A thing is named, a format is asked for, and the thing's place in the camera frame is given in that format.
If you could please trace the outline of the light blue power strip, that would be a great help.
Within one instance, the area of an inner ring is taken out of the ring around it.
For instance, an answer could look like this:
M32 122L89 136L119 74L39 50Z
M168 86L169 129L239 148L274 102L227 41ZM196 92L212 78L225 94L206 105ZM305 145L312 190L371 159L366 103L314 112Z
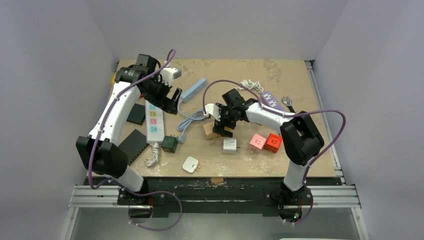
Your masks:
M183 103L188 103L196 94L208 85L206 78L201 78L193 84L188 90L181 94L180 98Z

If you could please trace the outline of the white cube socket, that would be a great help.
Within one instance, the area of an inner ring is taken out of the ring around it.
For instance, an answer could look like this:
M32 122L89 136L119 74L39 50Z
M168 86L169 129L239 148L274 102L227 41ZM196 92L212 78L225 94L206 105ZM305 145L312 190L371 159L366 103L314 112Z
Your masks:
M237 140L235 138L225 138L222 145L222 153L234 155L237 153Z

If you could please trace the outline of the white power strip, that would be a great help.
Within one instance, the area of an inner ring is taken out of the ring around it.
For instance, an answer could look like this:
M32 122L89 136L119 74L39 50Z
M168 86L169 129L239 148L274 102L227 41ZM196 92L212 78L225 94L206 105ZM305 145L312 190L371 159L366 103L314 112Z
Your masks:
M163 111L145 101L146 140L149 144L161 144L165 138Z

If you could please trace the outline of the dark green cube socket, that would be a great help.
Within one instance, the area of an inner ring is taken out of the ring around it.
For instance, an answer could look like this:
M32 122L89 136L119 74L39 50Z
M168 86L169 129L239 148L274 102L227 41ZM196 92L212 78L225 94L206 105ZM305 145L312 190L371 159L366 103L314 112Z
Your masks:
M178 146L178 139L174 136L166 135L162 141L161 148L164 152L175 153Z

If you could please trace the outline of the pink cube socket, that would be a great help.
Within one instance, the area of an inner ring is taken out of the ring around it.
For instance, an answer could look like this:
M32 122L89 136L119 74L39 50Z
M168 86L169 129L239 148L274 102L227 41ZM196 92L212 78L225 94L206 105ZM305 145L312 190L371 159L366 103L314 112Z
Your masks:
M266 141L265 137L255 133L248 144L248 148L254 153L259 153L264 148Z

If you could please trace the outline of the white adapter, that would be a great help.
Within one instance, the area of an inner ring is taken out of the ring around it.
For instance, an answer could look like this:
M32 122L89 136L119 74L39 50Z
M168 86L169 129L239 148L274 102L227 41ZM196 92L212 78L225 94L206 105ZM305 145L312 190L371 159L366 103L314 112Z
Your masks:
M196 171L199 171L199 160L189 156L186 158L186 160L184 161L184 163L182 164L182 169L188 173L194 173Z

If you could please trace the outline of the red cube socket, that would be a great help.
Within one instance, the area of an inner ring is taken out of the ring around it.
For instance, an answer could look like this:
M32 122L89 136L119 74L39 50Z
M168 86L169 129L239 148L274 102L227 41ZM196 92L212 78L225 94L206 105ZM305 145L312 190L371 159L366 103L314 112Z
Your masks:
M270 133L266 139L263 149L275 154L280 149L282 142L283 138L280 135Z

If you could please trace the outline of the purple power strip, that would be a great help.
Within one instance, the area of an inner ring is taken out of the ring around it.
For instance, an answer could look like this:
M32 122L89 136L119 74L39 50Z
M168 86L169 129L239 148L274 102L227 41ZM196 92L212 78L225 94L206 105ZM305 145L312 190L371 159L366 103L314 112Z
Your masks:
M269 92L264 91L261 93L262 103L266 106L277 109L279 111L284 111L282 105L277 101L277 99Z

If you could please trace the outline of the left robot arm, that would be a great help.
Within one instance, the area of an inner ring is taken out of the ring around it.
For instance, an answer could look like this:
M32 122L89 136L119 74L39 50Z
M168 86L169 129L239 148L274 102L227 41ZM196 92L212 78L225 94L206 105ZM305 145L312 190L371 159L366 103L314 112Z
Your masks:
M143 187L144 178L130 168L128 156L119 144L127 118L140 97L168 114L178 113L182 90L178 87L172 98L167 97L173 81L180 77L179 70L169 66L175 54L176 50L171 49L164 64L150 55L139 54L135 64L116 71L103 113L88 135L79 136L75 143L93 190L99 188L93 184L92 174L95 173L129 190L129 197L136 204L148 201L149 191Z

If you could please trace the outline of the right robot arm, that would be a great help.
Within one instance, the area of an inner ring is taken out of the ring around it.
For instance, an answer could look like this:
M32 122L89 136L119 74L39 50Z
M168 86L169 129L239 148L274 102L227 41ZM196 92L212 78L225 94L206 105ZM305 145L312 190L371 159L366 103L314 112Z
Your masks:
M214 133L231 138L237 122L244 121L267 127L281 135L290 163L280 196L284 202L294 203L306 184L308 164L325 144L312 118L305 111L294 114L271 108L254 98L245 100L236 89L223 94L222 98L224 104L209 103L203 107L204 115L214 118Z

